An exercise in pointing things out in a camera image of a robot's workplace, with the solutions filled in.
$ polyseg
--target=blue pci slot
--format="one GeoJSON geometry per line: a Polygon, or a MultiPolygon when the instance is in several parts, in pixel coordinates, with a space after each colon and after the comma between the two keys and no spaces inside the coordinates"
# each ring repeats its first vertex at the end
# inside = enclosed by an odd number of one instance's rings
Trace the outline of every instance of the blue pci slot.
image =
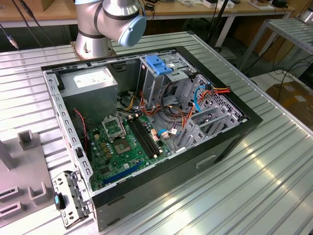
{"type": "Polygon", "coordinates": [[[113,176],[111,176],[111,177],[105,179],[105,180],[102,182],[102,184],[105,185],[105,184],[111,183],[111,182],[113,182],[113,181],[115,181],[115,180],[118,180],[118,179],[120,179],[120,178],[122,178],[122,177],[124,177],[124,176],[126,176],[126,175],[128,175],[128,174],[130,174],[130,173],[135,172],[136,170],[138,170],[138,167],[139,167],[141,164],[142,164],[142,162],[140,162],[140,163],[134,165],[133,167],[131,167],[131,168],[127,169],[127,170],[124,170],[124,171],[122,171],[122,172],[120,172],[120,173],[118,173],[118,174],[116,174],[116,175],[113,175],[113,176]]]}

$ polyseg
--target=yellow cable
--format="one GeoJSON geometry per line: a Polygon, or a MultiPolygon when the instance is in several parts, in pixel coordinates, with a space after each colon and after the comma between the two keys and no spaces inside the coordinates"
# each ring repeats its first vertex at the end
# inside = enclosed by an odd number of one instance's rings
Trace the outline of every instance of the yellow cable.
{"type": "Polygon", "coordinates": [[[128,111],[128,110],[130,110],[130,109],[132,108],[132,106],[133,106],[133,101],[134,101],[134,95],[133,95],[133,97],[132,97],[132,100],[131,100],[131,103],[129,104],[129,106],[128,106],[126,109],[124,109],[125,111],[128,111]]]}

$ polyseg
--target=metal rack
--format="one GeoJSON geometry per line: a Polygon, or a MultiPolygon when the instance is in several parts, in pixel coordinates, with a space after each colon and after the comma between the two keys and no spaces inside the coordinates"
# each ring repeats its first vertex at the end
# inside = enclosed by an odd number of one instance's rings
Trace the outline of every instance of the metal rack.
{"type": "MultiPolygon", "coordinates": [[[[264,120],[230,156],[101,234],[308,234],[313,228],[313,132],[187,32],[143,37],[117,54],[185,46],[264,120]]],[[[40,133],[53,178],[72,170],[40,67],[77,60],[70,46],[0,54],[0,138],[40,133]]],[[[91,218],[65,230],[52,205],[2,234],[98,234],[91,218]]]]}
{"type": "Polygon", "coordinates": [[[239,70],[242,71],[245,67],[250,55],[268,28],[273,31],[273,34],[264,45],[260,54],[267,50],[277,35],[286,38],[307,53],[313,54],[313,25],[308,25],[298,19],[266,20],[244,54],[239,70]]]}

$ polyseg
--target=workbench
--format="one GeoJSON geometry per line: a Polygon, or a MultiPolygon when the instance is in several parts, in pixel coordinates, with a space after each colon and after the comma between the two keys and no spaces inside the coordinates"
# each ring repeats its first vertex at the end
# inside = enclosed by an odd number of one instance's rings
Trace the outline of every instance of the workbench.
{"type": "MultiPolygon", "coordinates": [[[[175,3],[158,2],[155,4],[154,17],[151,11],[146,11],[146,14],[148,20],[152,18],[154,20],[211,18],[214,15],[214,10],[215,8],[208,8],[202,4],[188,7],[177,1],[175,3]]],[[[227,20],[215,46],[220,47],[223,44],[237,16],[282,15],[283,18],[289,18],[294,10],[295,8],[292,6],[289,6],[288,9],[260,10],[248,3],[247,0],[242,0],[234,8],[225,9],[222,16],[227,17],[227,20]]],[[[46,11],[35,12],[34,15],[41,26],[77,24],[76,8],[72,0],[55,0],[46,11]]],[[[29,20],[30,26],[36,26],[26,13],[24,13],[24,16],[29,20]]],[[[3,27],[25,27],[25,23],[22,21],[18,11],[11,4],[6,5],[5,9],[0,9],[0,22],[3,27]]]]}
{"type": "Polygon", "coordinates": [[[262,48],[260,55],[262,55],[263,52],[267,51],[268,47],[272,44],[277,35],[284,37],[298,47],[298,50],[292,57],[289,65],[291,65],[292,62],[295,61],[295,59],[302,50],[311,55],[313,54],[313,25],[303,23],[298,19],[267,20],[264,21],[259,32],[245,52],[239,67],[241,71],[245,68],[249,57],[253,53],[254,49],[256,48],[257,44],[259,43],[267,29],[272,30],[273,33],[268,39],[267,43],[262,48]]]}
{"type": "MultiPolygon", "coordinates": [[[[143,37],[117,54],[185,46],[264,121],[223,161],[102,234],[304,234],[313,228],[313,132],[187,32],[143,37]]],[[[51,178],[73,170],[40,66],[78,60],[71,46],[0,54],[0,138],[39,132],[51,178]]],[[[98,234],[91,218],[65,230],[54,205],[0,234],[98,234]]]]}

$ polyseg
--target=red cable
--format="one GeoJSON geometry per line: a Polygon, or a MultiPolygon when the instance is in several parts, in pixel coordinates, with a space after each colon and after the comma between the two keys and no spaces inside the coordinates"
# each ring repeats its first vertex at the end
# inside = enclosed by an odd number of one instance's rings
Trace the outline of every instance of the red cable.
{"type": "Polygon", "coordinates": [[[87,152],[87,131],[86,131],[86,126],[85,126],[85,121],[83,116],[80,114],[80,112],[78,112],[76,109],[74,109],[74,111],[79,115],[80,119],[83,122],[83,126],[84,126],[84,135],[85,135],[85,152],[87,152]]]}

